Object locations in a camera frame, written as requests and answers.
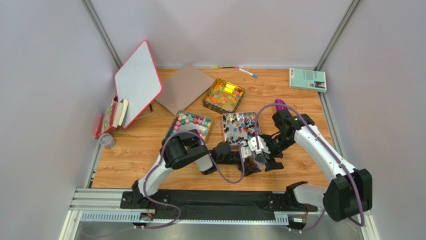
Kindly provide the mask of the purple plastic scoop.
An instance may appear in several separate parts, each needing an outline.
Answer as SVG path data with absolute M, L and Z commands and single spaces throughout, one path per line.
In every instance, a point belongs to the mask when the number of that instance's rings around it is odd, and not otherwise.
M 286 103 L 285 103 L 282 99 L 279 99 L 279 98 L 278 98 L 278 99 L 275 99 L 275 100 L 274 100 L 274 103 L 275 103 L 275 104 L 282 104 L 282 105 L 285 105 L 285 104 L 286 104 Z

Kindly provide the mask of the silver jar lid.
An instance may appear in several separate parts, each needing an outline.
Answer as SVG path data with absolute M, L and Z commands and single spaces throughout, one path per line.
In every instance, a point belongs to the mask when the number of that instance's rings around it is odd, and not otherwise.
M 267 159 L 263 153 L 252 155 L 250 160 L 256 165 L 264 165 L 267 162 Z

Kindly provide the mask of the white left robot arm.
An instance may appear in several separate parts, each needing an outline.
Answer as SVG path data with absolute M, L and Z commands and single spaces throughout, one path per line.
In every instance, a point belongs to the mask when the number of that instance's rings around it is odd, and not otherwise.
M 152 198 L 160 185 L 174 171 L 196 162 L 202 173 L 217 171 L 221 177 L 231 184 L 237 184 L 249 172 L 246 164 L 249 159 L 256 159 L 262 154 L 269 154 L 266 142 L 260 136 L 245 140 L 237 151 L 233 151 L 227 142 L 220 142 L 209 150 L 204 139 L 192 131 L 173 133 L 164 139 L 160 154 L 148 173 L 136 180 L 132 186 L 132 204 L 137 208 L 145 208 L 155 202 Z M 232 181 L 226 178 L 218 165 L 222 162 L 240 165 L 241 177 Z

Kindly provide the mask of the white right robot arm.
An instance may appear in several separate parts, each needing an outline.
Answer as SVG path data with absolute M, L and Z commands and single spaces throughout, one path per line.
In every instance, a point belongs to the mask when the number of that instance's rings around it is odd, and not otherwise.
M 344 159 L 323 137 L 315 122 L 289 106 L 278 110 L 272 120 L 276 136 L 254 136 L 255 150 L 268 153 L 271 159 L 282 157 L 294 144 L 301 146 L 318 165 L 328 186 L 300 181 L 286 187 L 287 205 L 296 208 L 311 205 L 325 210 L 336 221 L 354 220 L 373 207 L 373 178 L 367 169 L 357 169 Z

